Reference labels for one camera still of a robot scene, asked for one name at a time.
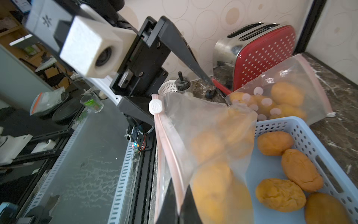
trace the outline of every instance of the marble countertop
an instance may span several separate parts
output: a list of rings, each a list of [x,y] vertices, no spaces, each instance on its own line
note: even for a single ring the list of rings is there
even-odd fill
[[[320,63],[305,55],[323,86],[332,109],[336,112],[333,118],[325,118],[310,126],[311,130],[337,161],[340,167],[358,187],[358,89],[335,75]],[[193,81],[195,97],[205,98],[206,90],[213,89],[202,80]],[[219,91],[209,101],[225,103]],[[330,178],[336,189],[339,188]]]

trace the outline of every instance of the red handle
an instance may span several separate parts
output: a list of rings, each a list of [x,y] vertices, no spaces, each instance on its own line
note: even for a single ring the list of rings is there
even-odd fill
[[[214,77],[211,79],[214,83],[214,85],[216,87],[218,87],[219,90],[221,90],[223,93],[225,93],[226,95],[229,95],[231,92],[231,90],[229,90],[228,88],[226,88],[223,84],[221,84],[220,82],[218,82]]]

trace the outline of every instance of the wall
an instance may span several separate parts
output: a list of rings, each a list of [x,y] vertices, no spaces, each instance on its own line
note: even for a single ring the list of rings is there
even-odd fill
[[[328,0],[306,51],[358,84],[358,1]]]
[[[119,13],[139,29],[147,16],[162,15],[175,23],[192,48],[200,66],[213,75],[212,55],[218,39],[254,22],[288,22],[297,33],[304,24],[312,0],[127,0]],[[163,67],[168,79],[178,71],[198,78],[171,53]]]
[[[0,46],[0,71],[0,96],[12,106],[29,111],[40,92],[52,91],[3,46]]]

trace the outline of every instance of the toaster slot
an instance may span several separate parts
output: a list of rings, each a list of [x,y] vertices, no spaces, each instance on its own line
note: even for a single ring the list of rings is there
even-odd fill
[[[229,34],[229,35],[227,36],[227,38],[235,37],[235,36],[237,36],[237,35],[239,35],[239,34],[245,32],[245,31],[248,31],[248,30],[250,30],[250,29],[252,29],[252,28],[254,28],[254,27],[257,27],[257,26],[259,26],[259,25],[261,25],[261,24],[262,24],[262,23],[254,23],[254,24],[247,25],[247,26],[245,26],[245,27],[243,27],[243,28],[241,28],[241,29],[238,29],[237,31],[235,31],[235,32],[233,32],[233,33],[231,33],[231,34]]]
[[[242,37],[239,38],[239,40],[244,41],[244,40],[251,39],[251,38],[253,38],[253,37],[255,37],[255,36],[257,36],[257,35],[259,35],[259,34],[265,32],[265,31],[267,31],[267,30],[269,30],[269,29],[271,29],[271,28],[273,28],[273,27],[278,26],[278,25],[279,25],[279,24],[269,24],[269,25],[260,27],[260,28],[258,28],[257,30],[254,30],[254,31],[252,31],[252,32],[250,32],[250,33],[248,33],[248,34],[243,35]]]

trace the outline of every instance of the red wire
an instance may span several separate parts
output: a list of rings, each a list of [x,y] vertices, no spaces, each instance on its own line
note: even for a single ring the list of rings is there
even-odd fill
[[[144,139],[144,141],[143,141],[143,144],[142,144],[142,146],[140,147],[140,150],[139,150],[139,152],[138,153],[140,153],[141,151],[143,151],[144,149],[145,149],[145,147],[147,146],[147,140],[146,140],[146,137],[147,137],[147,134],[145,133],[145,134],[143,134],[143,139]]]

